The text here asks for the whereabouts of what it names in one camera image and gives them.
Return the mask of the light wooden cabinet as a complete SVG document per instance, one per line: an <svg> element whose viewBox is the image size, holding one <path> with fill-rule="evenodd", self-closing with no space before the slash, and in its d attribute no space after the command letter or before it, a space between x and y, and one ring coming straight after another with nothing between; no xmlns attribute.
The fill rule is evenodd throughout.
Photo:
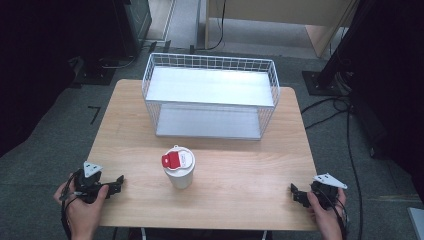
<svg viewBox="0 0 424 240"><path fill-rule="evenodd" d="M349 27L360 0L206 0L205 46L210 18L304 25L322 57L340 27Z"/></svg>

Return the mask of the white cup with red lid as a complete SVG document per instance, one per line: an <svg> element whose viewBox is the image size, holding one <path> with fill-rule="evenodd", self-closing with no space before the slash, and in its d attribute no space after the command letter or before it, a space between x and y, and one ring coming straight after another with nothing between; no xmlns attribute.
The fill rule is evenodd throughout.
<svg viewBox="0 0 424 240"><path fill-rule="evenodd" d="M196 159L190 149L175 145L161 157L161 163L175 188L186 189L192 184Z"/></svg>

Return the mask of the black metal stand with base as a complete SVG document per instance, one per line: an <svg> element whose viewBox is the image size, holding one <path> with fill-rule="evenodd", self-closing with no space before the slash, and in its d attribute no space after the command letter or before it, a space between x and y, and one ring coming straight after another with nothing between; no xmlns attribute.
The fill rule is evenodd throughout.
<svg viewBox="0 0 424 240"><path fill-rule="evenodd" d="M303 71L302 77L308 93L312 96L342 96L336 75L353 67L354 43L363 35L365 22L377 0L355 0L353 20L338 47L322 71Z"/></svg>

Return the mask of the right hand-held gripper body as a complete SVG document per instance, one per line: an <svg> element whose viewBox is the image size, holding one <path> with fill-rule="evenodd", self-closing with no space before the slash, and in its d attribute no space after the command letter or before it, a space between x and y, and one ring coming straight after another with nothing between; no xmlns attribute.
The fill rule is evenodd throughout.
<svg viewBox="0 0 424 240"><path fill-rule="evenodd" d="M328 209L336 204L339 188L347 189L348 186L329 173L314 176L311 184L311 190L324 209Z"/></svg>

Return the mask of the dark stand base plate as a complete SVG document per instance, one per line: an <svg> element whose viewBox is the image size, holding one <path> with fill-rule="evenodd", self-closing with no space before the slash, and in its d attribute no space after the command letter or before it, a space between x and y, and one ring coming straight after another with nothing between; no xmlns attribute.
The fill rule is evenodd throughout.
<svg viewBox="0 0 424 240"><path fill-rule="evenodd" d="M81 57L74 60L72 67L75 72L75 78L72 82L74 86L108 86L115 73L115 69L110 66L104 66L99 61L85 61Z"/></svg>

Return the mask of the pale grey flat panel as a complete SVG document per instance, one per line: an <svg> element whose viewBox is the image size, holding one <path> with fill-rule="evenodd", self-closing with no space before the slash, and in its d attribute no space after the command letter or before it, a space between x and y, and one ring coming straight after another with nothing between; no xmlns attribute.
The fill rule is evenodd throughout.
<svg viewBox="0 0 424 240"><path fill-rule="evenodd" d="M408 208L408 214L418 240L424 240L424 209Z"/></svg>

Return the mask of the dark green cabinet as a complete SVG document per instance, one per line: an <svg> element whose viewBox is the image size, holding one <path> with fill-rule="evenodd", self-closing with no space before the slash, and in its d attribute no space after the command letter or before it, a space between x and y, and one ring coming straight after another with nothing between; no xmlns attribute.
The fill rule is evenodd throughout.
<svg viewBox="0 0 424 240"><path fill-rule="evenodd" d="M126 56L137 56L152 23L148 0L114 0Z"/></svg>

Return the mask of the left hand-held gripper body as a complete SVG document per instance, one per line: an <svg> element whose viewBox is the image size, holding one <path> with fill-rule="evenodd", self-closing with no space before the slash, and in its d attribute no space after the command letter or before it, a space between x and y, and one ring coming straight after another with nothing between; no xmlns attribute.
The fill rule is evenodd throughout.
<svg viewBox="0 0 424 240"><path fill-rule="evenodd" d="M83 168L77 171L75 179L75 189L78 198L85 203L94 203L97 199L99 190L102 188L100 183L102 167L85 161Z"/></svg>

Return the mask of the person's right hand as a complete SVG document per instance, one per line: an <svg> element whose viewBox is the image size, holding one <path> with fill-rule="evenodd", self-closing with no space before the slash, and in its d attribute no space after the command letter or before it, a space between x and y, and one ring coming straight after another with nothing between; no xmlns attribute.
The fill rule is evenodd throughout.
<svg viewBox="0 0 424 240"><path fill-rule="evenodd" d="M313 192L308 192L307 197L311 206L307 209L312 220L317 224L322 240L343 240L340 223L343 222L343 206L346 196L343 189L338 189L339 202L335 205L337 213L333 209L325 210Z"/></svg>

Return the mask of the person's left hand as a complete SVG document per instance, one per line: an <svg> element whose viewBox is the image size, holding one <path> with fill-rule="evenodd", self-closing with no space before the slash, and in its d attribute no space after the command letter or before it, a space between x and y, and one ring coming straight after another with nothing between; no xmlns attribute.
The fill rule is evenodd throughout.
<svg viewBox="0 0 424 240"><path fill-rule="evenodd" d="M71 240L93 240L101 220L102 208L109 190L103 186L94 203L87 204L76 198L66 209Z"/></svg>

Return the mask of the dark curtain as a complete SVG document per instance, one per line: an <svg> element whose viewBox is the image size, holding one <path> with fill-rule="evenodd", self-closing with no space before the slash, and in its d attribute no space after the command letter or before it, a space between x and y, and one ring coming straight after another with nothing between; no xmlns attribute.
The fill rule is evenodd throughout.
<svg viewBox="0 0 424 240"><path fill-rule="evenodd" d="M361 0L351 32L353 88L424 203L424 0Z"/></svg>
<svg viewBox="0 0 424 240"><path fill-rule="evenodd" d="M114 46L114 0L0 0L0 157L24 142L75 78Z"/></svg>

